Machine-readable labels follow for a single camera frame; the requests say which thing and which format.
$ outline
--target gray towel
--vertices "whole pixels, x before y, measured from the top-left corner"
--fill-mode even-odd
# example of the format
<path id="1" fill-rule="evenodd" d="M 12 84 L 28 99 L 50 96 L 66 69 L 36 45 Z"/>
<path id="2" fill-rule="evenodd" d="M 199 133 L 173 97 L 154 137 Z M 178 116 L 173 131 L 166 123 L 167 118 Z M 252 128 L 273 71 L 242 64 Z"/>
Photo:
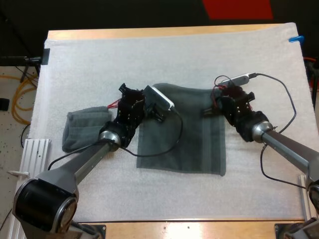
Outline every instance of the gray towel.
<path id="1" fill-rule="evenodd" d="M 105 106 L 69 112 L 63 132 L 62 150 L 71 152 L 96 142 L 100 129 L 110 120 L 111 113 Z"/>
<path id="2" fill-rule="evenodd" d="M 139 157 L 137 167 L 225 175 L 224 117 L 203 118 L 201 115 L 204 109 L 212 105 L 211 90 L 170 84 L 154 86 L 174 102 L 183 119 L 183 133 L 177 147 L 171 152 L 157 157 Z M 146 119 L 140 126 L 138 154 L 163 152 L 176 142 L 180 121 L 172 112 L 163 114 L 166 116 L 163 123 Z"/>

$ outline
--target floor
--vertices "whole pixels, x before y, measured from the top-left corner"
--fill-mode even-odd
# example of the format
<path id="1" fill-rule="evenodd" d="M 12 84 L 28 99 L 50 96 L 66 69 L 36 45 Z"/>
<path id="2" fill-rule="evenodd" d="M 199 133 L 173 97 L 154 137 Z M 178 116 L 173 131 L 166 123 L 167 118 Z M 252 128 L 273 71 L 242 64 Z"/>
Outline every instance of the floor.
<path id="1" fill-rule="evenodd" d="M 34 69 L 30 68 L 29 73 L 34 74 Z M 22 73 L 15 67 L 0 67 L 0 75 L 10 75 L 21 77 Z M 19 81 L 0 78 L 0 98 L 12 99 Z M 18 104 L 22 107 L 30 107 L 34 103 L 35 91 L 29 92 L 20 98 Z M 7 112 L 0 112 L 0 225 L 3 223 L 6 215 L 12 208 L 12 202 L 15 193 L 16 177 L 7 172 L 9 170 L 19 170 L 22 156 L 22 147 L 20 145 L 21 132 L 25 125 L 17 123 L 11 115 L 11 103 Z M 32 112 L 21 114 L 26 120 L 31 120 Z M 317 126 L 319 128 L 319 107 L 316 108 Z M 4 228 L 0 231 L 0 238 L 7 235 L 9 220 L 6 221 Z"/>

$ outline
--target black cable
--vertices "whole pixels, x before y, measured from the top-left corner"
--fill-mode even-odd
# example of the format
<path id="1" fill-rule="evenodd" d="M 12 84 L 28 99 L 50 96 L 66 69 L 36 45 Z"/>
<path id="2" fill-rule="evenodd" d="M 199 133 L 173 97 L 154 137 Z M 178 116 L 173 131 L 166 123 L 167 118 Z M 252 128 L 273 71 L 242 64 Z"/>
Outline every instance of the black cable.
<path id="1" fill-rule="evenodd" d="M 6 215 L 6 217 L 5 217 L 4 221 L 3 221 L 3 223 L 1 224 L 0 232 L 1 232 L 2 228 L 4 227 L 4 224 L 5 224 L 6 220 L 8 219 L 8 217 L 9 217 L 9 215 L 10 215 L 11 212 L 12 212 L 12 209 L 10 209 L 10 211 L 9 211 L 8 214 Z"/>
<path id="2" fill-rule="evenodd" d="M 21 136 L 20 136 L 20 143 L 21 143 L 21 147 L 24 148 L 23 142 L 22 142 L 22 138 L 23 138 L 23 134 L 25 132 L 25 130 L 30 127 L 30 124 L 27 124 L 26 127 L 24 127 L 24 129 L 22 130 Z"/>
<path id="3" fill-rule="evenodd" d="M 286 184 L 290 184 L 290 185 L 293 185 L 293 186 L 296 186 L 296 187 L 299 187 L 299 188 L 303 188 L 303 189 L 306 189 L 304 186 L 301 186 L 301 185 L 298 185 L 298 184 L 295 184 L 295 183 L 291 183 L 291 182 L 287 182 L 287 181 L 284 181 L 284 180 L 281 180 L 281 179 L 278 179 L 278 178 L 273 178 L 273 177 L 270 177 L 268 176 L 265 171 L 264 171 L 264 168 L 263 168 L 263 154 L 264 154 L 264 151 L 265 149 L 267 148 L 267 144 L 264 145 L 264 147 L 262 148 L 261 152 L 260 152 L 260 168 L 261 168 L 261 172 L 262 174 L 266 177 L 266 178 L 269 178 L 271 180 L 274 180 L 274 181 L 277 181 L 277 182 L 281 182 L 281 183 L 286 183 Z"/>
<path id="4" fill-rule="evenodd" d="M 126 148 L 124 148 L 124 147 L 121 147 L 119 144 L 115 143 L 114 141 L 109 140 L 109 142 L 112 143 L 112 144 L 114 144 L 114 145 L 117 146 L 118 148 L 120 148 L 120 149 L 126 151 L 127 153 L 129 153 L 129 154 L 135 156 L 135 157 L 156 157 L 156 156 L 161 156 L 161 155 L 164 155 L 164 154 L 166 154 L 166 153 L 169 153 L 169 152 L 171 152 L 171 151 L 178 145 L 178 143 L 179 143 L 179 141 L 180 141 L 180 138 L 181 138 L 181 136 L 182 136 L 182 133 L 183 133 L 183 119 L 182 119 L 182 117 L 180 116 L 180 114 L 178 113 L 178 111 L 177 111 L 175 108 L 171 108 L 171 111 L 174 112 L 174 113 L 178 116 L 178 118 L 179 118 L 179 120 L 180 120 L 180 130 L 179 130 L 179 135 L 178 135 L 178 138 L 177 138 L 175 144 L 174 144 L 171 148 L 169 148 L 168 150 L 166 150 L 166 151 L 164 151 L 164 152 L 160 152 L 160 153 L 155 153 L 155 154 L 145 154 L 145 155 L 142 155 L 142 154 L 133 153 L 133 152 L 129 151 L 128 149 L 126 149 Z"/>
<path id="5" fill-rule="evenodd" d="M 218 86 L 218 84 L 216 84 L 216 81 L 217 81 L 217 79 L 220 78 L 220 77 L 226 77 L 228 80 L 230 80 L 230 82 L 231 82 L 234 86 L 236 85 L 230 77 L 225 76 L 225 75 L 220 75 L 220 76 L 217 76 L 217 77 L 215 78 L 215 80 L 214 80 L 214 86 Z"/>
<path id="6" fill-rule="evenodd" d="M 28 73 L 28 72 L 24 72 L 23 70 L 21 70 L 19 67 L 17 67 L 17 66 L 14 66 L 15 68 L 17 68 L 20 72 L 22 72 L 23 74 L 24 74 L 24 76 L 25 77 L 27 77 L 28 79 L 29 79 L 29 77 L 27 76 L 27 75 L 29 75 L 29 76 L 31 76 L 31 77 L 33 77 L 33 75 L 32 74 L 30 74 L 30 73 Z"/>
<path id="7" fill-rule="evenodd" d="M 288 126 L 294 121 L 294 119 L 295 119 L 296 116 L 297 116 L 297 110 L 296 110 L 296 107 L 295 107 L 293 98 L 291 97 L 290 92 L 289 92 L 287 86 L 286 86 L 285 83 L 282 82 L 281 80 L 279 80 L 279 79 L 277 79 L 277 78 L 275 78 L 275 77 L 272 77 L 272 76 L 268 76 L 268 75 L 266 75 L 266 74 L 262 74 L 262 73 L 255 73 L 255 74 L 253 74 L 253 75 L 254 75 L 254 77 L 256 77 L 256 76 L 265 76 L 265 77 L 268 77 L 268 78 L 270 78 L 270 79 L 273 79 L 273 80 L 275 80 L 275 81 L 281 83 L 281 84 L 284 86 L 284 88 L 285 88 L 285 90 L 286 90 L 286 92 L 287 92 L 287 95 L 288 95 L 288 97 L 289 97 L 289 99 L 290 99 L 290 103 L 291 103 L 291 105 L 292 105 L 292 108 L 293 108 L 293 110 L 294 110 L 294 115 L 293 115 L 293 117 L 289 120 L 289 122 L 285 125 L 285 127 L 283 127 L 283 128 L 278 132 L 278 133 L 282 133 L 285 129 L 288 128 Z M 271 180 L 274 180 L 274 181 L 277 181 L 277 182 L 281 182 L 281 183 L 290 184 L 290 185 L 293 185 L 293 186 L 296 186 L 296 187 L 299 187 L 299 188 L 306 189 L 304 186 L 301 186 L 301 185 L 298 185 L 298 184 L 295 184 L 295 183 L 291 183 L 291 182 L 287 182 L 287 181 L 284 181 L 284 180 L 281 180 L 281 179 L 278 179 L 278 178 L 273 178 L 273 177 L 268 176 L 268 175 L 265 173 L 264 167 L 263 167 L 263 154 L 264 154 L 264 151 L 265 151 L 265 149 L 267 148 L 267 146 L 268 146 L 268 145 L 265 144 L 264 147 L 262 148 L 261 152 L 260 152 L 260 168 L 261 168 L 262 174 L 263 174 L 266 178 L 268 178 L 268 179 L 271 179 Z"/>
<path id="8" fill-rule="evenodd" d="M 81 151 L 81 150 L 84 150 L 84 149 L 86 149 L 86 148 L 88 148 L 88 147 L 91 147 L 91 146 L 93 146 L 94 144 L 95 144 L 95 143 L 90 144 L 90 145 L 87 145 L 87 146 L 82 147 L 82 148 L 79 148 L 79 149 L 76 149 L 76 150 L 74 150 L 74 151 L 72 151 L 72 152 L 70 152 L 70 153 L 67 153 L 66 155 L 64 155 L 64 156 L 62 156 L 62 157 L 59 157 L 59 158 L 53 160 L 53 161 L 50 163 L 49 167 L 48 167 L 48 171 L 51 169 L 51 167 L 53 166 L 53 164 L 55 164 L 56 162 L 60 161 L 61 159 L 66 158 L 66 157 L 70 156 L 71 154 L 77 153 L 77 152 L 79 152 L 79 151 Z"/>
<path id="9" fill-rule="evenodd" d="M 27 76 L 27 74 L 29 74 L 30 76 L 33 76 L 33 75 L 31 75 L 30 73 L 25 73 L 23 70 L 21 70 L 20 68 L 18 68 L 17 66 L 15 66 L 15 68 L 17 68 L 20 72 L 22 72 L 22 75 L 23 76 L 25 76 L 25 77 L 27 77 L 28 78 L 28 80 L 30 81 L 30 83 L 34 86 L 34 87 L 36 87 L 37 88 L 37 85 L 35 84 L 35 83 L 33 83 L 32 82 L 32 80 Z"/>

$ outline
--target wooden table edge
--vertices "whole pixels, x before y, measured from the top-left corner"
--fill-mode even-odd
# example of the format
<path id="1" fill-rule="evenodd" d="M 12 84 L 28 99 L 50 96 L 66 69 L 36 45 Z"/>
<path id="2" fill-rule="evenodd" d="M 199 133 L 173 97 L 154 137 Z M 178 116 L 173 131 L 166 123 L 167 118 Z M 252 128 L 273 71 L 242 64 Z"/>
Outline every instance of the wooden table edge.
<path id="1" fill-rule="evenodd" d="M 280 24 L 251 24 L 223 26 L 187 26 L 187 27 L 157 27 L 157 28 L 121 28 L 121 29 L 86 29 L 86 30 L 51 30 L 50 40 L 88 40 L 112 39 L 129 37 L 159 37 L 180 36 L 208 33 L 226 33 L 239 31 L 261 30 Z"/>

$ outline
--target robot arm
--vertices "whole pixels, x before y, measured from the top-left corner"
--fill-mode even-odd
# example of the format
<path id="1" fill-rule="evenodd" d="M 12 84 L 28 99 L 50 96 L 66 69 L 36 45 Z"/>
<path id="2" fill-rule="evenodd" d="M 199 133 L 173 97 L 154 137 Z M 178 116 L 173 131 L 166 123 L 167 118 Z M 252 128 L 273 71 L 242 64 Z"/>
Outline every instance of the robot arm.
<path id="1" fill-rule="evenodd" d="M 79 199 L 77 185 L 108 152 L 118 146 L 127 147 L 144 118 L 143 92 L 126 88 L 125 84 L 120 91 L 117 117 L 105 124 L 94 145 L 61 167 L 25 182 L 16 192 L 12 213 L 28 239 L 82 238 L 79 233 L 90 239 L 99 236 L 95 231 L 79 228 L 72 218 Z"/>

